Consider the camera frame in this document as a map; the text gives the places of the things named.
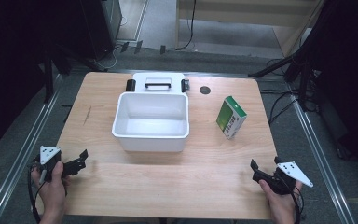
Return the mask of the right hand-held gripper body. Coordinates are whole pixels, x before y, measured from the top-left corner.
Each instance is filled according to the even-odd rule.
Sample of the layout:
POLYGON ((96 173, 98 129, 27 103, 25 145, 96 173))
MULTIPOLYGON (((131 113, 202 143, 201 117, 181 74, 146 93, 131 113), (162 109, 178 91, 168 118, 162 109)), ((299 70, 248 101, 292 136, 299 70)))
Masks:
POLYGON ((269 175, 259 169, 257 175, 253 174, 253 180, 255 182, 265 180, 270 188, 279 195, 291 194, 297 181, 310 188, 313 187, 313 183, 294 161, 279 163, 273 175, 269 175))

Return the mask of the black tripod stand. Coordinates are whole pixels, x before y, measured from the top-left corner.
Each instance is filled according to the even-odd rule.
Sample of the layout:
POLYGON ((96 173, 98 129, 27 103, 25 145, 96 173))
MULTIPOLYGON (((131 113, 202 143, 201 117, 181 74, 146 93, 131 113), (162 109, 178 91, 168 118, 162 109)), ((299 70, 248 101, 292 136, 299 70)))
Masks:
POLYGON ((288 65, 288 67, 283 74, 283 79, 287 83, 292 83, 297 79, 297 77, 300 77, 298 102, 304 112, 309 111, 307 108, 307 89, 312 69, 303 49, 299 49, 295 53, 280 59, 276 63, 267 66, 261 71, 249 74, 248 77, 263 77, 277 69, 283 68, 286 65, 288 65))
POLYGON ((102 72, 103 69, 96 63, 92 63, 88 59, 81 57, 75 51, 67 47, 57 44, 52 41, 48 36, 41 37, 41 51, 43 56, 43 74, 45 84, 45 100, 47 103, 53 95, 53 65, 57 66, 60 73, 68 75, 72 69, 71 64, 67 58, 72 58, 77 62, 87 66, 91 71, 102 72))

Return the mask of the green and white medicine box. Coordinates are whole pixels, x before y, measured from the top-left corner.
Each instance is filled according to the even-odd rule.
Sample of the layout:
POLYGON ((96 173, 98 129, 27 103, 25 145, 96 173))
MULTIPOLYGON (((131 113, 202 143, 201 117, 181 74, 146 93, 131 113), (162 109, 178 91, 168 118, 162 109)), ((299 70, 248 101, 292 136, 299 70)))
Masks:
POLYGON ((224 136, 227 139, 232 139, 235 137, 246 118, 247 113, 245 110, 233 96, 228 96, 224 99, 220 107, 216 123, 224 136))

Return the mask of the light wooden furniture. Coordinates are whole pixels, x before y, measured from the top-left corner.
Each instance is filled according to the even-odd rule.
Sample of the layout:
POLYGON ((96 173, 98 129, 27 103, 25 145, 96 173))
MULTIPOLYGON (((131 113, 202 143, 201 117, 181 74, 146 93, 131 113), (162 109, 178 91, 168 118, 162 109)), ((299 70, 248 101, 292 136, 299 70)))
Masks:
POLYGON ((195 19, 274 27, 284 56, 318 19, 325 0, 196 0, 195 19))

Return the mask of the person's right hand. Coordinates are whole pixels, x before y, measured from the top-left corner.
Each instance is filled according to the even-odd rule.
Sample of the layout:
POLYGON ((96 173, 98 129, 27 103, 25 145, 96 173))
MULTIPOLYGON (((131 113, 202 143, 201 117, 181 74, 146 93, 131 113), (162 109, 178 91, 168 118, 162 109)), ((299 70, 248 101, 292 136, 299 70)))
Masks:
POLYGON ((274 224, 295 224, 295 201, 291 195, 276 194, 265 180, 258 181, 264 191, 274 224))

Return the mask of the metal floor rail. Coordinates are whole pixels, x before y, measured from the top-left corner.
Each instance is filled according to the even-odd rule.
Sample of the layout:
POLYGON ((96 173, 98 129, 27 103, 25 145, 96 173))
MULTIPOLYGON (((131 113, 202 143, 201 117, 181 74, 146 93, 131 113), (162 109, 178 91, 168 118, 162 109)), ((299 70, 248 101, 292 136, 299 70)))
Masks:
POLYGON ((21 178, 22 171, 34 150, 35 143, 57 101, 63 80, 64 77, 61 74, 58 74, 54 78, 53 84, 55 85, 55 88, 53 89, 51 98, 46 103, 41 105, 30 131, 21 144, 19 150, 13 156, 13 162, 7 165, 7 174, 4 178, 2 178, 2 183, 0 185, 0 217, 2 216, 9 199, 16 188, 16 185, 21 178))
POLYGON ((320 170, 331 201, 336 208, 341 224, 356 224, 347 199, 341 189, 341 186, 337 182, 336 176, 333 173, 327 158, 325 157, 324 149, 313 129, 308 114, 303 111, 299 103, 295 103, 294 108, 310 144, 310 149, 320 170))

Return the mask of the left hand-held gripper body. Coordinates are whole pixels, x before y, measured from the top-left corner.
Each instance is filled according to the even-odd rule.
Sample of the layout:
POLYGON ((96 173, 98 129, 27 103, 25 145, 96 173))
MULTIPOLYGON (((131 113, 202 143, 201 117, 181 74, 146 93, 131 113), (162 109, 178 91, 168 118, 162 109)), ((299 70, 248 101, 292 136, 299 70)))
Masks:
POLYGON ((36 182, 43 184, 52 180, 52 173, 56 164, 62 160, 62 151, 59 147, 42 146, 34 161, 36 182))

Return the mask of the person's left hand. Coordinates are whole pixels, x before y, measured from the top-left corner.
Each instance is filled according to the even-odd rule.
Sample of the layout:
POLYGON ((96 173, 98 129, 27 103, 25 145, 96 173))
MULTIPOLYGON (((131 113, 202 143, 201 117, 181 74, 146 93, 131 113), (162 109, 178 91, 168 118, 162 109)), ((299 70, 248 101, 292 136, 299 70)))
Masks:
POLYGON ((64 216, 66 209, 65 188, 70 185, 70 177, 62 178, 63 163, 59 161, 52 173, 52 180, 43 187, 36 182, 36 171, 31 172, 31 177, 35 184, 40 188, 39 195, 44 205, 43 215, 64 216))

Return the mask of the dark cabinet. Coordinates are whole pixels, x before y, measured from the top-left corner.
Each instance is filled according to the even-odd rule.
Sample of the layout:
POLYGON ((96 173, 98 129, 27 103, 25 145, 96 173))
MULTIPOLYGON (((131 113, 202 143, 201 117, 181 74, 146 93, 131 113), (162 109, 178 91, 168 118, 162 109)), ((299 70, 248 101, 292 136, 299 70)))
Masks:
POLYGON ((118 0, 57 0, 54 41, 75 54, 100 60, 116 44, 121 10, 118 0))

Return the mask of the white plastic storage box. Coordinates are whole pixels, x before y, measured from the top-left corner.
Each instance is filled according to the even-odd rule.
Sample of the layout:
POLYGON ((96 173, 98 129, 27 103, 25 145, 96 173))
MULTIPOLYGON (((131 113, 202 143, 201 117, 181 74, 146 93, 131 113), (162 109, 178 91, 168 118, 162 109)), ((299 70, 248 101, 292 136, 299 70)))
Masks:
POLYGON ((112 135, 126 151, 181 152, 189 135, 185 94, 124 92, 112 135))

